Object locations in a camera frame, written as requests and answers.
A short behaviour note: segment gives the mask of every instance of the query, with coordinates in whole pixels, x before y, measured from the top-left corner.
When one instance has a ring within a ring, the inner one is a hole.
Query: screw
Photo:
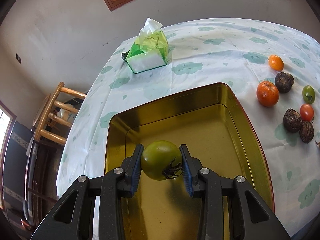
[[[201,172],[202,174],[208,174],[208,173],[210,172],[210,170],[207,169],[207,168],[202,168],[202,169],[200,170],[200,172]]]
[[[115,168],[115,169],[113,170],[113,172],[114,172],[115,174],[121,174],[121,173],[123,172],[123,169],[122,169],[122,168]]]
[[[240,183],[243,183],[243,182],[245,182],[245,178],[242,177],[242,176],[238,176],[237,177],[237,181],[240,182]]]
[[[81,175],[81,176],[78,177],[78,181],[79,181],[79,182],[84,182],[84,181],[86,181],[86,180],[87,180],[87,177],[84,176],[84,175]]]

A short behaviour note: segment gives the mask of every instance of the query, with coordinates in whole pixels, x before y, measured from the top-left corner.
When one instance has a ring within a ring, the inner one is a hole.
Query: white wall
[[[0,26],[0,42],[44,93],[60,81],[85,92],[120,43],[138,35],[147,17],[164,26],[201,18],[250,18],[290,26],[320,41],[320,23],[305,0],[135,0],[113,12],[103,0],[17,0]]]
[[[7,58],[0,46],[0,101],[17,116],[17,121],[31,128],[44,94],[31,85]]]

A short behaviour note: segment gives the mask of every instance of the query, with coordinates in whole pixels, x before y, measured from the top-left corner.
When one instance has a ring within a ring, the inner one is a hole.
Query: large green tomato
[[[302,90],[302,97],[303,100],[307,104],[312,104],[316,99],[315,91],[313,90],[312,86],[305,86]]]
[[[149,144],[141,155],[143,172],[151,179],[176,179],[181,170],[182,156],[177,146],[168,141]]]

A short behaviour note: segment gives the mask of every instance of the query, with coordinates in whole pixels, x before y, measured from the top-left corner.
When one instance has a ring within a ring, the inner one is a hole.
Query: tray rim
[[[110,132],[110,125],[111,125],[111,122],[113,121],[113,119],[115,119],[116,117],[118,117],[119,114],[126,114],[128,113],[129,111],[133,111],[139,107],[143,107],[147,104],[150,104],[150,103],[154,103],[156,101],[160,101],[160,100],[164,100],[164,99],[168,99],[172,96],[177,96],[179,94],[184,94],[186,92],[192,92],[193,90],[199,90],[201,88],[205,88],[205,87],[210,87],[210,86],[213,86],[213,85],[223,85],[225,86],[231,93],[232,95],[234,96],[234,99],[236,100],[236,102],[238,103],[238,106],[240,107],[240,109],[242,110],[244,116],[246,117],[247,119],[247,122],[249,123],[250,127],[251,127],[251,130],[253,131],[254,135],[255,135],[255,138],[257,139],[257,142],[258,142],[258,145],[259,145],[259,148],[260,148],[260,151],[262,153],[262,156],[263,156],[263,159],[264,159],[264,162],[265,162],[265,165],[266,165],[266,168],[267,168],[267,173],[268,173],[268,178],[269,178],[269,182],[270,182],[270,187],[271,187],[271,199],[272,199],[272,207],[271,207],[271,210],[273,211],[273,213],[275,213],[275,197],[274,197],[274,191],[273,191],[273,185],[272,185],[272,180],[271,180],[271,174],[270,174],[270,169],[269,169],[269,166],[268,166],[268,162],[267,162],[267,159],[266,159],[266,155],[264,154],[264,151],[263,151],[263,148],[262,148],[262,145],[260,143],[260,140],[258,138],[258,135],[256,133],[256,131],[254,130],[253,128],[253,125],[247,115],[247,113],[245,112],[244,108],[242,107],[239,99],[236,97],[236,95],[234,94],[234,92],[232,91],[231,87],[229,85],[227,85],[226,83],[223,83],[223,82],[216,82],[216,83],[212,83],[212,84],[208,84],[208,85],[204,85],[204,86],[200,86],[200,87],[196,87],[196,88],[191,88],[191,89],[187,89],[187,90],[183,90],[183,91],[180,91],[180,92],[177,92],[177,93],[173,93],[173,94],[170,94],[170,95],[167,95],[165,97],[161,97],[161,98],[158,98],[158,99],[155,99],[155,100],[152,100],[152,101],[149,101],[149,102],[146,102],[142,105],[139,105],[139,106],[135,106],[133,108],[130,108],[130,109],[127,109],[125,111],[122,111],[122,112],[119,112],[117,114],[115,114],[111,119],[110,119],[110,122],[109,122],[109,125],[108,125],[108,134],[107,134],[107,141],[106,141],[106,150],[105,150],[105,160],[104,160],[104,172],[106,170],[106,164],[107,164],[107,145],[108,145],[108,138],[109,138],[109,132]]]

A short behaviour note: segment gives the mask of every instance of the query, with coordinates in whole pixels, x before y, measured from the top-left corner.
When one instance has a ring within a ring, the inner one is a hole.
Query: wooden ladder-back chair
[[[60,92],[66,93],[68,95],[71,95],[71,96],[74,96],[74,97],[80,98],[80,99],[85,99],[85,97],[86,97],[86,95],[83,94],[83,93],[74,91],[74,90],[69,89],[69,88],[65,88],[64,87],[64,83],[60,82],[60,84],[58,85],[57,89],[55,90],[55,92],[50,97],[49,102],[47,103],[46,107],[44,108],[44,110],[42,112],[42,115],[40,117],[38,126],[37,126],[36,131],[35,131],[35,140],[36,141],[39,141],[41,136],[43,136],[43,137],[45,137],[45,138],[47,138],[47,139],[49,139],[51,141],[54,141],[56,143],[61,144],[61,145],[65,145],[66,144],[66,141],[67,141],[66,138],[63,138],[60,135],[54,134],[54,133],[49,132],[49,131],[44,129],[44,126],[45,126],[48,118],[52,119],[53,121],[55,121],[55,122],[57,122],[59,124],[66,125],[69,128],[71,128],[71,126],[72,126],[72,123],[63,120],[62,118],[60,118],[60,117],[58,117],[55,114],[50,112],[53,106],[60,107],[62,109],[65,109],[65,110],[73,113],[73,114],[77,114],[79,112],[79,110],[75,109],[74,107],[57,101],[57,97],[60,94]]]

